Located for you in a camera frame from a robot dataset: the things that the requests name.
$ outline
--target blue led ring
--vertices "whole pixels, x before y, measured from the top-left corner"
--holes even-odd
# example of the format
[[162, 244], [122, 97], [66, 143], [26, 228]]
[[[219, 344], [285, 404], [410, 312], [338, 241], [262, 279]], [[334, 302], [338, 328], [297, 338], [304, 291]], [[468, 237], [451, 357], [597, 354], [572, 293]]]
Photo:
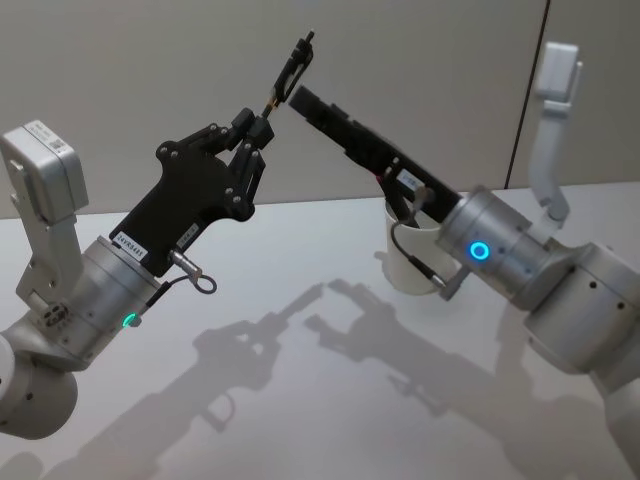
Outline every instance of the blue led ring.
[[491, 249], [489, 248], [489, 245], [484, 242], [473, 242], [469, 246], [469, 253], [474, 259], [478, 260], [479, 262], [483, 262], [487, 258], [489, 258]]

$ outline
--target white table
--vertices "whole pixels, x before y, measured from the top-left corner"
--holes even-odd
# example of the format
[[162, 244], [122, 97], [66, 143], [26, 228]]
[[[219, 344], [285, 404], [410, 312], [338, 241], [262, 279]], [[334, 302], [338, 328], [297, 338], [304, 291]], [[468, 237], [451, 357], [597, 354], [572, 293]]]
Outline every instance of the white table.
[[[640, 184], [567, 193], [561, 240], [640, 265]], [[81, 245], [121, 217], [81, 217]], [[476, 278], [450, 303], [393, 290], [384, 228], [381, 199], [212, 226], [189, 254], [219, 293], [182, 284], [124, 331], [56, 435], [0, 436], [0, 479], [631, 479], [590, 382], [526, 348], [523, 315]], [[0, 236], [4, 328], [29, 251], [18, 221]]]

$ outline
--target white cup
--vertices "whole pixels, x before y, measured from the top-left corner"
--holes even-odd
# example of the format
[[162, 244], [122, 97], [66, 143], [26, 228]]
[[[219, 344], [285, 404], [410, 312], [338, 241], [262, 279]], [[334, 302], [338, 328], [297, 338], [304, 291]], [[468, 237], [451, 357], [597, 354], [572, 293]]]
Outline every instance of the white cup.
[[[396, 222], [396, 217], [388, 203], [385, 208], [387, 217], [387, 265], [391, 284], [396, 290], [410, 295], [426, 295], [435, 292], [437, 287], [422, 275], [416, 267], [411, 265], [393, 244], [391, 227]], [[414, 255], [431, 267], [440, 277], [449, 280], [456, 273], [456, 264], [435, 243], [440, 234], [440, 225], [423, 212], [418, 212], [416, 221], [420, 228], [407, 227], [405, 225], [400, 225], [396, 228], [398, 243], [410, 255]]]

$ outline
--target label sticker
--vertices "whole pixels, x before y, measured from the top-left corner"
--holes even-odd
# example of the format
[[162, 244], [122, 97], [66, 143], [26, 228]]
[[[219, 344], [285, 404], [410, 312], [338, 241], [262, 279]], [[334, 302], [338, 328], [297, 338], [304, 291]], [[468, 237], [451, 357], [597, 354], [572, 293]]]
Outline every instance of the label sticker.
[[397, 179], [400, 183], [402, 183], [405, 187], [410, 188], [411, 190], [413, 190], [414, 192], [419, 188], [419, 187], [424, 187], [424, 183], [421, 182], [418, 177], [416, 177], [415, 175], [413, 175], [411, 172], [409, 172], [408, 170], [402, 170], [398, 176]]
[[138, 244], [133, 238], [131, 238], [124, 232], [118, 233], [113, 241], [120, 245], [125, 252], [127, 252], [137, 261], [141, 261], [144, 257], [147, 256], [147, 250], [142, 248], [140, 244]]
[[31, 135], [40, 140], [49, 150], [56, 155], [63, 155], [71, 152], [73, 149], [65, 143], [59, 136], [53, 133], [44, 123], [40, 120], [35, 120], [31, 123], [27, 123], [26, 128]]
[[182, 235], [180, 237], [180, 240], [178, 240], [176, 242], [176, 245], [178, 245], [178, 247], [180, 248], [184, 248], [184, 246], [189, 243], [189, 240], [191, 240], [193, 238], [193, 236], [198, 233], [198, 230], [200, 230], [198, 228], [198, 226], [194, 223], [193, 225], [191, 225], [189, 227], [189, 230], [187, 230], [186, 232], [184, 232], [184, 235]]

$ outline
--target gray wall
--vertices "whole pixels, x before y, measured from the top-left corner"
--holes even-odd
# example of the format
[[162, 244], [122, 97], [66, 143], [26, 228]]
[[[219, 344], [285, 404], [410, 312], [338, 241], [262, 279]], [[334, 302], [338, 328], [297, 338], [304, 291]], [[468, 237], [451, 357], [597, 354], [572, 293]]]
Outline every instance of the gray wall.
[[[314, 27], [305, 83], [454, 187], [504, 184], [544, 2], [2, 0], [0, 131], [39, 118], [83, 161], [88, 212], [129, 210], [164, 140], [260, 109]], [[292, 111], [273, 117], [260, 202], [377, 195]], [[13, 216], [0, 169], [0, 216]]]
[[[563, 184], [640, 180], [640, 3], [554, 0], [545, 40], [580, 45], [585, 63], [565, 148]], [[527, 185], [541, 103], [530, 99], [510, 186]]]

